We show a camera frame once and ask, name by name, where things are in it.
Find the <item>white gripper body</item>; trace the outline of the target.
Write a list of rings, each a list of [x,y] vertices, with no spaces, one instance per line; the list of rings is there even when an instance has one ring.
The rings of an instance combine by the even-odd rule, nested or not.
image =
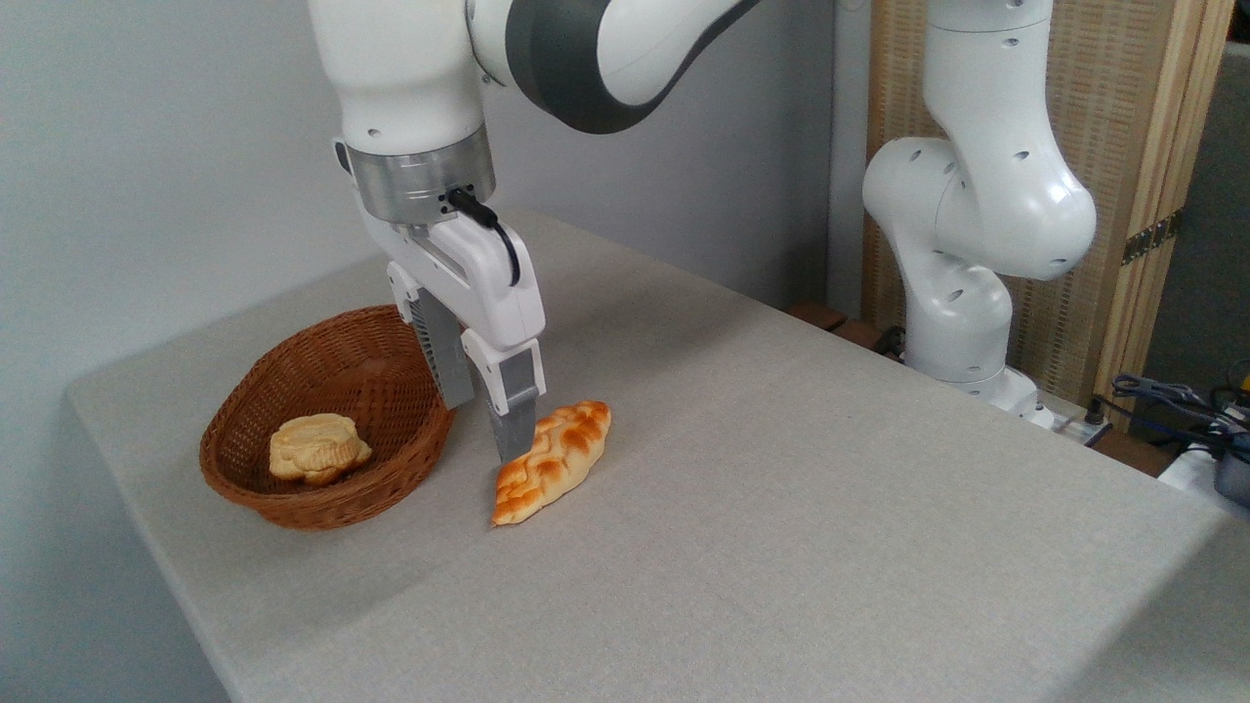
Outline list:
[[[545,311],[532,261],[516,231],[505,228],[520,276],[512,284],[512,258],[495,228],[454,216],[432,226],[394,226],[358,209],[362,226],[398,266],[432,293],[465,326],[495,349],[538,338]]]

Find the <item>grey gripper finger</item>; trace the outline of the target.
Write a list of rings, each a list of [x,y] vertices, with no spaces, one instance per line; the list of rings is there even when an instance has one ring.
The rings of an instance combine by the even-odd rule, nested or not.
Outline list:
[[[466,329],[461,343],[488,392],[500,462],[512,462],[531,450],[536,403],[546,392],[539,341],[532,339],[521,346],[498,349],[478,331]]]
[[[456,316],[438,296],[402,270],[398,261],[388,263],[388,278],[395,306],[402,321],[416,333],[442,404],[456,409],[472,400],[472,372],[460,340],[461,329]]]

